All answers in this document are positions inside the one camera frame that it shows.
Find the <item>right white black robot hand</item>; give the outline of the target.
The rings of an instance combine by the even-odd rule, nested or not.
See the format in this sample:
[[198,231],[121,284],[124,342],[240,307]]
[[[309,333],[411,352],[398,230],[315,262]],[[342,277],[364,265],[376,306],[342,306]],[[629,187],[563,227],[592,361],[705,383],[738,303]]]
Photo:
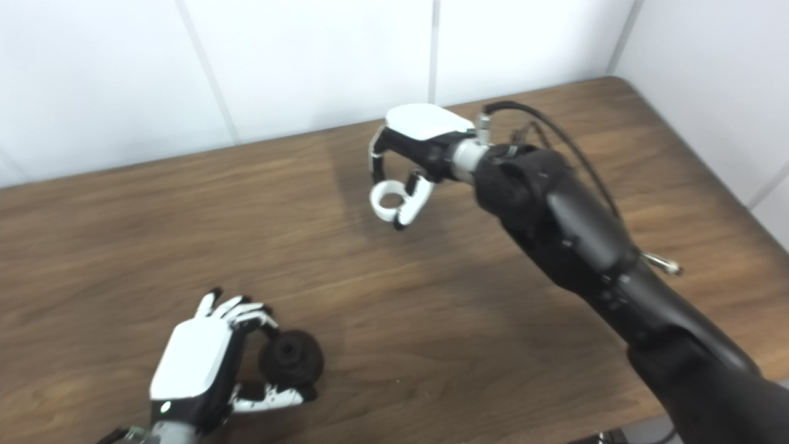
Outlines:
[[[386,113],[369,143],[373,212],[402,231],[425,207],[432,189],[444,180],[473,184],[487,149],[471,121],[434,104],[406,104]],[[386,178],[385,154],[415,164],[406,182]]]

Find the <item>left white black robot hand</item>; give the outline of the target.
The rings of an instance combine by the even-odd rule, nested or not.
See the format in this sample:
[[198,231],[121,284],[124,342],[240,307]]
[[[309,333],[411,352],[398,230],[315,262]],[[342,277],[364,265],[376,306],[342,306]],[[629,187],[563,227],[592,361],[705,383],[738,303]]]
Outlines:
[[[284,331],[265,303],[237,295],[221,302],[209,290],[191,318],[174,327],[149,387],[152,433],[163,442],[197,442],[234,414],[262,413],[317,399],[325,359],[318,340],[305,331]],[[260,395],[244,397],[239,382],[245,345],[260,332],[264,376]]]

